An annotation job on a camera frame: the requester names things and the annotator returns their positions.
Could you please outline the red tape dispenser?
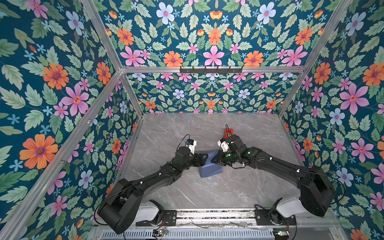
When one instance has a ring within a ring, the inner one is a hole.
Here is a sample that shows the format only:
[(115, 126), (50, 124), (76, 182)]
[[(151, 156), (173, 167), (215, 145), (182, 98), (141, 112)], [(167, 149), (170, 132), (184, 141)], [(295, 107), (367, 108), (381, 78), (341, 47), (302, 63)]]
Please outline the red tape dispenser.
[(234, 135), (233, 129), (225, 129), (224, 131), (224, 138), (228, 139)]

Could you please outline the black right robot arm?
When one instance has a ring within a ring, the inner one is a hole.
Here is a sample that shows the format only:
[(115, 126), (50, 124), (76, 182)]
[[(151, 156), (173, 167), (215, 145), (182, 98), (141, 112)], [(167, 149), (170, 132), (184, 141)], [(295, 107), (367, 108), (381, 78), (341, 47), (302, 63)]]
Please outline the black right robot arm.
[(247, 147), (241, 138), (232, 135), (218, 141), (219, 153), (214, 160), (221, 166), (232, 167), (239, 163), (273, 174), (297, 187), (300, 194), (278, 200), (272, 207), (278, 215), (288, 218), (296, 214), (310, 213), (323, 217), (336, 195), (336, 191), (322, 168), (295, 165), (266, 153), (256, 147)]

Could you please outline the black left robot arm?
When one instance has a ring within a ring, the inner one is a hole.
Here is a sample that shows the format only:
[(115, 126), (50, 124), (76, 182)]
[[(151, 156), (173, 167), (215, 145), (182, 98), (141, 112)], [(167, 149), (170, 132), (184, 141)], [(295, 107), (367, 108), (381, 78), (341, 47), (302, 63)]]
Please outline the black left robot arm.
[(143, 198), (176, 182), (183, 171), (204, 166), (208, 154), (193, 154), (188, 147), (177, 149), (171, 161), (142, 179), (121, 179), (97, 209), (97, 214), (117, 234), (123, 233), (134, 223)]

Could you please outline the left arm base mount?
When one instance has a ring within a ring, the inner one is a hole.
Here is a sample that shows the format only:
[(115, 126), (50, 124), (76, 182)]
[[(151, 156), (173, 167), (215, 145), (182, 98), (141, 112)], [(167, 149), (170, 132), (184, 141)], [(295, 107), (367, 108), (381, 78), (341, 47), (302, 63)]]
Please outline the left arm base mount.
[(171, 227), (176, 225), (177, 215), (177, 210), (166, 210), (155, 200), (150, 200), (140, 204), (133, 225), (136, 227)]

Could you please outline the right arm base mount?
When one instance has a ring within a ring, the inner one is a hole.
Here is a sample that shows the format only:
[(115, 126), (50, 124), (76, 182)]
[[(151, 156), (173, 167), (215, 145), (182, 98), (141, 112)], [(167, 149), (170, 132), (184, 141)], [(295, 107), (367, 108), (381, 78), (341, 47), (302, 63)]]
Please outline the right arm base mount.
[(255, 204), (255, 219), (258, 226), (267, 226), (267, 225), (275, 225), (275, 226), (296, 226), (297, 220), (296, 216), (293, 215), (291, 217), (284, 217), (277, 210), (277, 205), (281, 202), (283, 198), (277, 199), (271, 208), (267, 209), (261, 205)]

